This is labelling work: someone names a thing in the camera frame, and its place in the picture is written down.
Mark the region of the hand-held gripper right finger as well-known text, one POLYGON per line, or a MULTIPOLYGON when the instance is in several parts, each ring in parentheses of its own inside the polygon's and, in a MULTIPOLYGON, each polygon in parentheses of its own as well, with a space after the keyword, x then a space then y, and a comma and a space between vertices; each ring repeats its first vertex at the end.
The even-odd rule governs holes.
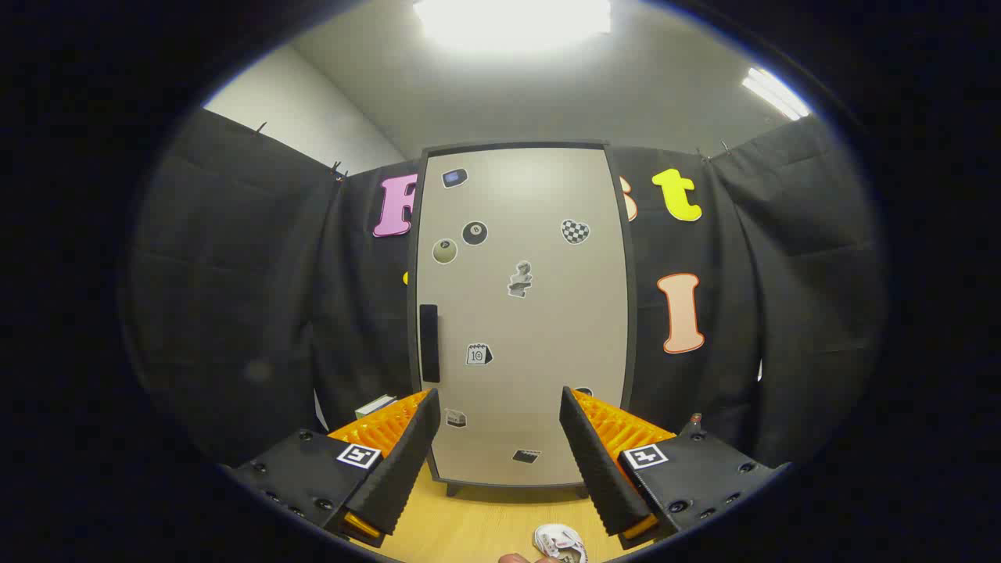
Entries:
POLYGON ((561 392, 560 424, 605 532, 626 549, 719 521, 791 467, 723 442, 698 412, 669 432, 569 387, 561 392))

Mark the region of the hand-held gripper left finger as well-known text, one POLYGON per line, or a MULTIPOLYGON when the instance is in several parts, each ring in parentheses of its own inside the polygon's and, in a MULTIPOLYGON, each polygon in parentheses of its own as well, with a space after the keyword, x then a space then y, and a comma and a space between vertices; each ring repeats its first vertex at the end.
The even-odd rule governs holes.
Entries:
POLYGON ((328 434, 296 430, 229 473, 319 529, 380 547, 439 431, 437 395, 423 389, 328 434))

